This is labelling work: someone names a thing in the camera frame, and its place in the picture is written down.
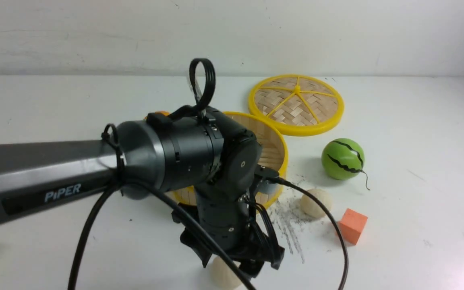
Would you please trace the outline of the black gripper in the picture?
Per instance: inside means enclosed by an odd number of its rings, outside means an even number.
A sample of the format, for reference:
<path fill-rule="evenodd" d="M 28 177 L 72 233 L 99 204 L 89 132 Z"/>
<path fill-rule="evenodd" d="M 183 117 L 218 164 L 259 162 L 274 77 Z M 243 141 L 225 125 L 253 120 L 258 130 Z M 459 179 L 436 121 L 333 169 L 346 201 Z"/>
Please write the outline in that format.
<path fill-rule="evenodd" d="M 197 193 L 193 194 L 193 204 L 182 202 L 177 193 L 175 198 L 230 259 L 239 263 L 239 270 L 248 279 L 256 278 L 265 263 L 280 268 L 285 249 L 278 242 L 265 207 L 250 200 L 247 193 L 237 201 L 224 203 Z M 213 252 L 201 238 L 184 230 L 180 242 L 196 253 L 203 268 L 207 267 Z"/>

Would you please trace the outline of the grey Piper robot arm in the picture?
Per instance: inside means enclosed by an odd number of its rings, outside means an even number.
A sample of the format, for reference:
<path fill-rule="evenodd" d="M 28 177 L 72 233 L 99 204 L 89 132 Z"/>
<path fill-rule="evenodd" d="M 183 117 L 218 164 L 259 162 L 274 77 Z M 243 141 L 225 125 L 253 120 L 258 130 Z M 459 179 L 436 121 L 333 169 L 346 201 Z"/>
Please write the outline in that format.
<path fill-rule="evenodd" d="M 206 266 L 219 246 L 256 277 L 265 263 L 278 269 L 285 250 L 260 231 L 255 200 L 278 172 L 260 165 L 255 134 L 223 112 L 180 108 L 171 116 L 108 124 L 98 140 L 0 144 L 0 225 L 103 191 L 140 200 L 193 187 L 196 204 L 175 203 L 180 240 Z"/>

